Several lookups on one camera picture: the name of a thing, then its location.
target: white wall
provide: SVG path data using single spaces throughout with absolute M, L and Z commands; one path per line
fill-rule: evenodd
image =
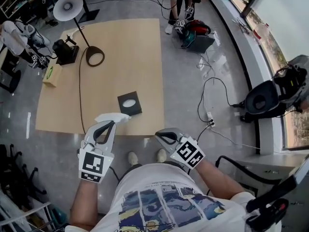
M 287 61 L 309 55 L 309 0 L 256 0 L 253 9 L 269 24 Z
M 229 0 L 211 0 L 224 18 L 227 26 L 236 41 L 245 62 L 252 87 L 269 80 L 270 71 L 264 56 L 256 41 L 243 34 L 239 27 L 232 21 L 236 20 L 239 12 Z M 268 118 L 259 120 L 261 154 L 273 154 L 282 150 L 282 124 L 280 118 Z

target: white sneaker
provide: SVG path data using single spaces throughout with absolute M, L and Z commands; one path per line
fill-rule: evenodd
M 172 34 L 172 31 L 173 31 L 173 25 L 168 24 L 168 26 L 165 29 L 165 33 L 166 34 Z
M 139 159 L 137 158 L 137 155 L 133 151 L 129 152 L 128 161 L 131 164 L 131 166 L 134 166 L 139 163 Z
M 160 149 L 156 155 L 156 162 L 163 163 L 166 159 L 166 151 L 164 149 Z

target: desk lamp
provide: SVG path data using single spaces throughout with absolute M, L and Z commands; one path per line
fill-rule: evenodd
M 83 0 L 58 0 L 58 2 L 55 4 L 54 7 L 54 17 L 58 21 L 69 21 L 72 19 L 74 20 L 75 24 L 77 25 L 79 31 L 82 34 L 82 37 L 84 38 L 88 46 L 88 48 L 86 49 L 86 62 L 89 66 L 96 67 L 104 61 L 105 55 L 103 51 L 98 47 L 89 45 L 86 37 L 84 36 L 81 28 L 78 25 L 76 16 L 80 13 L 82 8 L 83 8 Z M 90 64 L 89 60 L 94 54 L 102 54 L 102 60 L 99 63 Z

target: window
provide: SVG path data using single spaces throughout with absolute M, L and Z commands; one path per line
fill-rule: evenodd
M 270 34 L 261 49 L 275 73 L 300 54 L 309 56 L 309 0 L 230 0 L 249 27 L 269 24 Z M 309 147 L 309 112 L 285 117 L 285 147 Z

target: white lamp shade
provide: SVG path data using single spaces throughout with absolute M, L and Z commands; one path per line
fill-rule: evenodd
M 58 21 L 75 18 L 83 8 L 83 0 L 58 0 L 54 7 L 54 17 Z

